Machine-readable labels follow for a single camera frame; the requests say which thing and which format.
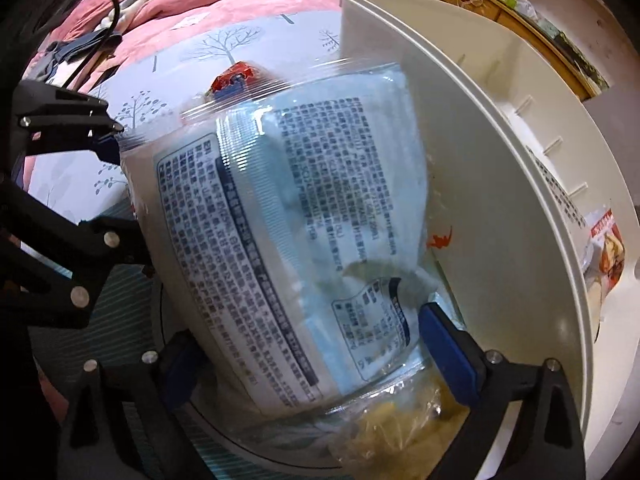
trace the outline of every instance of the plastic-wrapped package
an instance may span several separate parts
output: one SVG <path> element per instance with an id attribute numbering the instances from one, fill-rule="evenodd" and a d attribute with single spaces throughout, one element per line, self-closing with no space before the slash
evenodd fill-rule
<path id="1" fill-rule="evenodd" d="M 590 226 L 590 259 L 584 281 L 591 314 L 591 333 L 595 340 L 600 329 L 602 304 L 625 268 L 625 246 L 610 207 L 603 206 L 589 213 L 585 220 Z"/>
<path id="2" fill-rule="evenodd" d="M 423 480 L 466 419 L 435 367 L 348 406 L 330 449 L 356 480 Z"/>
<path id="3" fill-rule="evenodd" d="M 220 410 L 256 426 L 421 362 L 418 309 L 448 295 L 399 65 L 323 66 L 183 120 L 139 133 L 122 166 L 154 266 L 225 383 Z"/>
<path id="4" fill-rule="evenodd" d="M 217 409 L 216 420 L 222 426 L 232 428 L 236 438 L 250 447 L 267 447 L 279 450 L 305 449 L 307 456 L 323 457 L 333 452 L 334 443 L 343 440 L 344 428 L 354 421 L 372 400 L 382 392 L 399 392 L 407 380 L 431 366 L 430 357 L 423 345 L 414 349 L 407 364 L 388 376 L 370 384 L 363 391 L 345 397 L 338 404 L 299 413 L 287 418 L 270 420 L 256 426 L 235 430 L 236 417 Z"/>
<path id="5" fill-rule="evenodd" d="M 246 95 L 252 86 L 264 86 L 275 82 L 271 74 L 262 67 L 238 61 L 213 80 L 204 95 L 204 101 L 220 104 L 227 99 Z"/>
<path id="6" fill-rule="evenodd" d="M 536 13 L 536 9 L 529 0 L 514 0 L 513 7 L 511 8 L 517 10 L 523 16 L 527 16 L 534 21 L 537 21 L 539 19 L 539 16 Z"/>

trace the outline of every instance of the clear plastic bag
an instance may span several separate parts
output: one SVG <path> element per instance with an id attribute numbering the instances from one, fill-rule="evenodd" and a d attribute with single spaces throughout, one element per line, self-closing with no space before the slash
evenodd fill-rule
<path id="1" fill-rule="evenodd" d="M 423 480 L 467 414 L 437 369 L 425 367 L 348 406 L 329 448 L 356 480 Z"/>
<path id="2" fill-rule="evenodd" d="M 154 266 L 216 367 L 220 411 L 242 413 L 228 422 L 238 431 L 322 412 L 420 364 L 418 309 L 433 294 L 449 303 L 399 65 L 301 73 L 122 144 Z"/>
<path id="3" fill-rule="evenodd" d="M 610 206 L 592 211 L 585 220 L 590 229 L 590 238 L 584 281 L 591 317 L 591 334 L 595 341 L 600 330 L 602 305 L 618 284 L 625 268 L 625 245 Z"/>

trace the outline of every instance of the white label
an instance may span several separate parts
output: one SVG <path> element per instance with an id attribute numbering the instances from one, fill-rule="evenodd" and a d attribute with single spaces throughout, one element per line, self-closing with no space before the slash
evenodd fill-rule
<path id="1" fill-rule="evenodd" d="M 273 288 L 215 137 L 165 156 L 157 168 L 176 257 L 247 393 L 267 409 L 317 402 L 318 377 Z M 265 405 L 269 398 L 274 405 Z"/>
<path id="2" fill-rule="evenodd" d="M 326 232 L 335 270 L 343 270 L 343 253 L 356 251 L 357 259 L 366 262 L 375 252 L 367 245 L 381 238 L 386 238 L 388 254 L 395 255 L 394 206 L 360 99 L 292 106 L 274 116 L 308 237 L 325 243 L 319 235 Z"/>
<path id="3" fill-rule="evenodd" d="M 380 278 L 332 308 L 353 362 L 369 381 L 390 356 L 409 346 L 409 324 L 398 300 L 400 278 Z"/>

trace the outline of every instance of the bed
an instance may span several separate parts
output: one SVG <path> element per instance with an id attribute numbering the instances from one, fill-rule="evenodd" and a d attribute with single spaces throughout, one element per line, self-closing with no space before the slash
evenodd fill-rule
<path id="1" fill-rule="evenodd" d="M 183 109 L 237 61 L 254 62 L 286 76 L 287 65 L 313 64 L 338 53 L 339 0 L 208 0 L 188 7 L 173 13 L 156 5 L 155 14 L 127 30 L 111 57 L 81 85 L 81 91 L 106 99 L 110 115 L 127 130 Z M 72 38 L 95 27 L 108 10 L 106 0 L 84 0 L 50 40 Z M 52 83 L 63 82 L 73 67 L 59 67 Z M 98 160 L 92 152 L 33 157 L 24 177 L 30 194 L 72 222 L 100 214 L 132 216 L 120 167 Z M 120 364 L 162 346 L 167 327 L 175 329 L 179 324 L 170 319 L 172 313 L 163 298 L 159 282 L 142 275 L 139 267 L 119 266 L 98 300 L 89 327 L 81 331 L 33 328 L 34 356 L 51 383 L 68 396 L 89 357 L 106 365 Z M 243 449 L 207 425 L 200 411 L 190 404 L 177 416 L 217 478 L 339 473 L 333 459 L 305 455 L 304 449 L 289 461 L 282 459 L 286 455 L 282 450 L 261 454 Z M 162 478 L 133 406 L 127 408 L 127 416 L 147 474 Z"/>

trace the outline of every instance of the white plastic container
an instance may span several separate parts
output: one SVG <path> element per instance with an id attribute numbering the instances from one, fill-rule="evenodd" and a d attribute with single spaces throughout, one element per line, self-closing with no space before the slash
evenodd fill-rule
<path id="1" fill-rule="evenodd" d="M 450 198 L 454 226 L 438 257 L 469 330 L 512 360 L 562 361 L 588 457 L 640 337 L 640 228 L 604 138 L 546 60 L 498 23 L 438 0 L 342 0 L 342 9 L 344 56 L 400 59 L 424 88 L 434 187 Z M 625 270 L 595 345 L 569 227 L 527 146 L 583 215 L 610 205 L 618 221 Z"/>

